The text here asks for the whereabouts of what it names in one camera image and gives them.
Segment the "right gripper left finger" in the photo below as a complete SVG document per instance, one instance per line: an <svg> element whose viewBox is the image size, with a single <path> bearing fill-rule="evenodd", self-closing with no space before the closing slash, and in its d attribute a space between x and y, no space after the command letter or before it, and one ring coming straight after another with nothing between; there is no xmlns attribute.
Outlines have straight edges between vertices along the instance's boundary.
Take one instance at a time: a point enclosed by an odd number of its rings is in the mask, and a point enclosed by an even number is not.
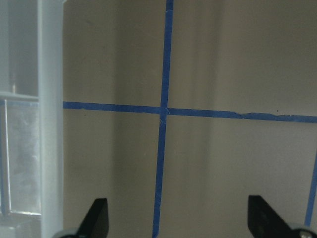
<svg viewBox="0 0 317 238"><path fill-rule="evenodd" d="M81 225L74 232L60 231L55 238L106 238L109 232L108 203L97 198L91 205Z"/></svg>

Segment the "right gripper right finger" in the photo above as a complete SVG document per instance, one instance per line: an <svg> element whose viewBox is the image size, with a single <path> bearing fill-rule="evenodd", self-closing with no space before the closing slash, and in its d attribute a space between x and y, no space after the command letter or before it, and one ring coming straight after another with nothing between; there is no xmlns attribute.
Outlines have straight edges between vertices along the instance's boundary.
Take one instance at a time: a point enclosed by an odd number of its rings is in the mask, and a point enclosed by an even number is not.
<svg viewBox="0 0 317 238"><path fill-rule="evenodd" d="M254 238L315 238L307 227L292 227L260 196L248 196L247 225Z"/></svg>

